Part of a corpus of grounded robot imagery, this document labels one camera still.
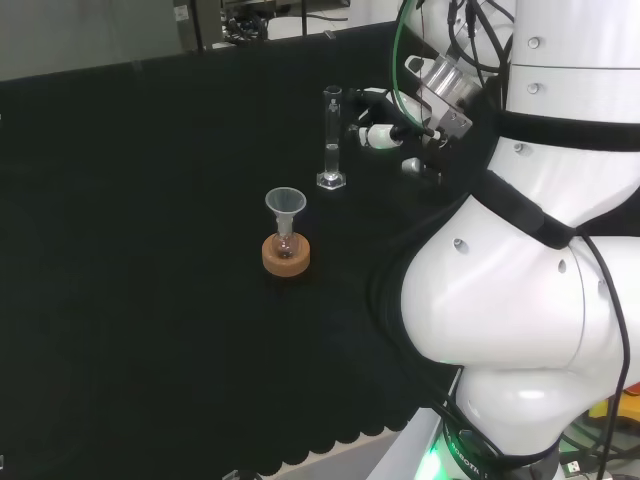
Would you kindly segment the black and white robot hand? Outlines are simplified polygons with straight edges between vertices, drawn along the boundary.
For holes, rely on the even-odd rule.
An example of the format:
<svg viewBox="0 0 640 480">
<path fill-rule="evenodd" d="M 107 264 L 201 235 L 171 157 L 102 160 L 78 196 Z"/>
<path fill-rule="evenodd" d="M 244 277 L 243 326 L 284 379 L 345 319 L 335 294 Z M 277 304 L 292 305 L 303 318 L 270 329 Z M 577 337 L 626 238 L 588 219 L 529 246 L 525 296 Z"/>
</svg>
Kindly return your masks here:
<svg viewBox="0 0 640 480">
<path fill-rule="evenodd" d="M 426 87 L 414 97 L 391 89 L 351 89 L 347 100 L 361 109 L 348 131 L 363 148 L 422 147 L 422 154 L 402 161 L 402 171 L 438 186 L 445 179 L 444 154 L 473 126 L 463 106 L 448 103 Z"/>
</svg>

